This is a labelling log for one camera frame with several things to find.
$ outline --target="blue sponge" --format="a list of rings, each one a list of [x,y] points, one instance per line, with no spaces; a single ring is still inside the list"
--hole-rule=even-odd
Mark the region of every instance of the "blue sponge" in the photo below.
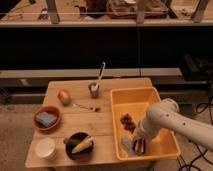
[[[39,123],[41,123],[45,127],[52,126],[56,122],[56,120],[57,120],[56,116],[54,116],[52,114],[49,114],[47,112],[39,113],[36,116],[36,121],[39,122]]]

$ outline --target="white bowl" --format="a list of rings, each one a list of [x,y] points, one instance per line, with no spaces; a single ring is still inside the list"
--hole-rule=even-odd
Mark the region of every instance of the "white bowl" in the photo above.
[[[35,148],[39,158],[53,160],[56,156],[56,145],[52,138],[44,138],[38,142]]]

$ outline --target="orange tray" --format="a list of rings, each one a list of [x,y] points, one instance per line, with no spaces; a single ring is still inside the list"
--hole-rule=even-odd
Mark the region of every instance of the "orange tray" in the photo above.
[[[124,129],[120,118],[128,113],[137,124],[145,117],[147,107],[160,101],[154,87],[114,89],[110,92],[116,155],[122,161],[176,159],[180,148],[173,131],[162,128],[158,135],[146,144],[146,153],[128,157],[122,148],[121,137],[132,139],[133,135]]]

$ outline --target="red apple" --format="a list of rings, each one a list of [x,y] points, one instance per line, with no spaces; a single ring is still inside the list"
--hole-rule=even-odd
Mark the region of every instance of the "red apple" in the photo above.
[[[68,106],[71,103],[71,97],[67,90],[60,90],[58,92],[58,99],[64,106]]]

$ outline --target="small bowl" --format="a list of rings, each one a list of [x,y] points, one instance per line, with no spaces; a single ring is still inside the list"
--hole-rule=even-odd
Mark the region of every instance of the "small bowl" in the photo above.
[[[56,122],[51,125],[50,127],[45,127],[44,125],[42,125],[41,123],[37,122],[36,121],[36,116],[42,112],[47,112],[47,113],[50,113],[54,116],[57,117],[57,120]],[[60,114],[60,111],[57,107],[55,106],[43,106],[41,107],[40,109],[38,109],[35,114],[33,115],[33,118],[32,118],[32,123],[33,123],[33,126],[37,129],[37,130],[40,130],[40,131],[48,131],[54,127],[56,127],[59,122],[61,120],[61,114]]]
[[[88,134],[85,133],[85,132],[78,132],[78,133],[73,134],[70,137],[70,139],[76,139],[76,140],[83,141],[87,136],[88,136]],[[86,149],[84,149],[84,150],[82,150],[78,153],[72,154],[72,150],[73,150],[74,147],[76,147],[76,145],[70,145],[69,144],[69,145],[65,146],[67,156],[72,160],[85,161],[85,160],[88,160],[90,158],[91,152],[92,152],[93,147],[94,147],[94,142],[92,142],[92,145],[89,146],[88,148],[86,148]]]

